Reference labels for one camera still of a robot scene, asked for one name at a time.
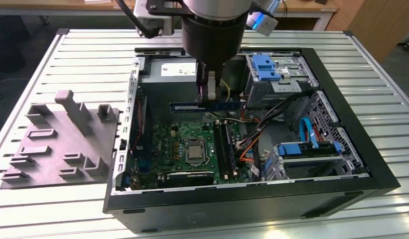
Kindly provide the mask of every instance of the orange wire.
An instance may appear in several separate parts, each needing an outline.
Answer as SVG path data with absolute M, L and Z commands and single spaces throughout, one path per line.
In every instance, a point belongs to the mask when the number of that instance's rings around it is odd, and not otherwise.
M 251 142 L 251 144 L 249 145 L 249 147 L 246 148 L 246 150 L 245 150 L 242 156 L 239 157 L 239 161 L 243 161 L 243 157 L 245 157 L 247 151 L 250 150 L 250 148 L 253 147 L 253 145 L 258 142 L 258 139 L 261 138 L 261 136 L 262 136 L 262 135 L 259 134 L 259 136 L 255 138 L 255 140 L 253 140 L 253 142 Z
M 322 139 L 321 133 L 319 133 L 319 131 L 318 131 L 318 129 L 317 129 L 315 126 L 313 126 L 313 130 L 314 130 L 315 133 L 317 133 L 318 141 L 322 141 L 323 139 Z

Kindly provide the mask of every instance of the open computer tower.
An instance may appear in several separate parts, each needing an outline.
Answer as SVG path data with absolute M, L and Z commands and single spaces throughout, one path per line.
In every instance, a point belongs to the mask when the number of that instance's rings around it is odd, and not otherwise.
M 313 49 L 245 49 L 222 79 L 198 107 L 195 60 L 136 49 L 104 201 L 130 230 L 322 217 L 400 186 Z

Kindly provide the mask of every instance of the blue plastic clip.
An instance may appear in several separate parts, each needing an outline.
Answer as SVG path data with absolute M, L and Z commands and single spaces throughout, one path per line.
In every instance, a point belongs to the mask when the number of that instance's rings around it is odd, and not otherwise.
M 299 119 L 299 140 L 306 141 L 305 137 L 305 127 L 307 129 L 307 136 L 309 136 L 309 141 L 311 142 L 313 148 L 318 148 L 318 140 L 317 140 L 317 134 L 315 131 L 313 130 L 311 123 L 309 118 L 301 118 Z
M 283 146 L 282 146 L 282 145 L 279 145 L 277 148 L 278 148 L 278 154 L 279 154 L 279 156 L 283 156 L 283 155 L 285 155 L 285 149 L 283 149 Z
M 339 144 L 339 142 L 334 141 L 333 146 L 334 146 L 335 152 L 338 154 L 341 154 L 342 153 L 342 145 Z
M 253 67 L 258 72 L 259 81 L 279 81 L 281 74 L 277 72 L 275 62 L 269 55 L 253 55 Z
M 302 150 L 299 150 L 298 143 L 286 143 L 282 146 L 283 146 L 283 149 L 285 149 L 285 153 L 287 155 L 302 154 Z

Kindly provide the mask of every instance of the metal table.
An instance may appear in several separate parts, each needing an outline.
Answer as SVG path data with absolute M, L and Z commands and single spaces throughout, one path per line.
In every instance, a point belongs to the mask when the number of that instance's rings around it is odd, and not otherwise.
M 180 34 L 147 40 L 134 30 L 70 30 L 56 35 L 0 132 L 0 170 L 29 124 L 32 103 L 54 102 L 71 89 L 88 109 L 127 99 L 136 47 L 180 47 Z M 409 238 L 409 99 L 353 36 L 342 32 L 247 32 L 243 47 L 311 47 L 346 97 L 401 187 L 326 218 L 151 234 L 162 238 Z M 0 190 L 0 238 L 130 238 L 136 235 L 102 213 L 106 184 Z

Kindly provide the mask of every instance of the floor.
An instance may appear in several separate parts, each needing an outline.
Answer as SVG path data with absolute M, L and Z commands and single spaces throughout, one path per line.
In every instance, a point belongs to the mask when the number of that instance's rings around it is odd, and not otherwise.
M 0 81 L 12 79 L 0 82 L 0 94 L 3 96 L 0 100 L 0 129 L 54 39 L 56 30 L 59 28 L 118 29 L 132 27 L 123 16 L 52 16 L 47 26 L 41 25 L 36 16 L 23 16 L 23 21 L 31 35 L 31 38 L 19 44 L 27 64 L 15 73 L 0 73 Z M 409 96 L 409 52 L 405 52 L 398 46 L 386 58 L 382 67 Z

